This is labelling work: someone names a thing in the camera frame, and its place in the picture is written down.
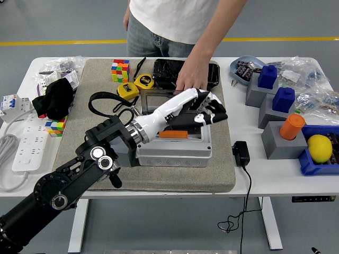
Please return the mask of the person's right hand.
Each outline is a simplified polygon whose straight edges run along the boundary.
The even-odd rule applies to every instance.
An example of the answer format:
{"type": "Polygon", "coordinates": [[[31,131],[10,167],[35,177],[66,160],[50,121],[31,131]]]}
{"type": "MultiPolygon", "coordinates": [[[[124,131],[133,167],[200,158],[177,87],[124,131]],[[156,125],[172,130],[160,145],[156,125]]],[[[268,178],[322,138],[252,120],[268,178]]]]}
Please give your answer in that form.
{"type": "Polygon", "coordinates": [[[126,31],[128,30],[130,15],[131,15],[130,7],[127,6],[125,15],[124,15],[124,17],[123,17],[123,25],[124,25],[124,29],[125,29],[126,31]]]}

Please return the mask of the person's left hand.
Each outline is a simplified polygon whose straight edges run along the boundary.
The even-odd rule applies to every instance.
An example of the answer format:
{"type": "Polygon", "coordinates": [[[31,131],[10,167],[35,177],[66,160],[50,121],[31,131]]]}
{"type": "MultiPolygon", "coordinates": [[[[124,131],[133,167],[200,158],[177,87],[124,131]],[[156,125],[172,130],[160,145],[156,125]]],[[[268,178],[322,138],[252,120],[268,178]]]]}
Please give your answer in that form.
{"type": "Polygon", "coordinates": [[[182,91],[189,88],[206,90],[208,84],[208,72],[208,63],[185,61],[176,81],[176,90],[182,91]]]}

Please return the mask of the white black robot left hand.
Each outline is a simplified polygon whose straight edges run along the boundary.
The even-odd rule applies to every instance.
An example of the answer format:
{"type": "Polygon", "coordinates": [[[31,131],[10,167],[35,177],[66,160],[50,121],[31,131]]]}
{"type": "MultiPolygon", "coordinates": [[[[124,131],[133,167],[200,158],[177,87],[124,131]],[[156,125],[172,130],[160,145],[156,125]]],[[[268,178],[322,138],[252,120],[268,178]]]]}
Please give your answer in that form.
{"type": "Polygon", "coordinates": [[[226,120],[228,115],[218,97],[210,91],[189,88],[156,108],[152,114],[136,117],[127,126],[136,143],[149,143],[166,127],[194,128],[226,120]]]}

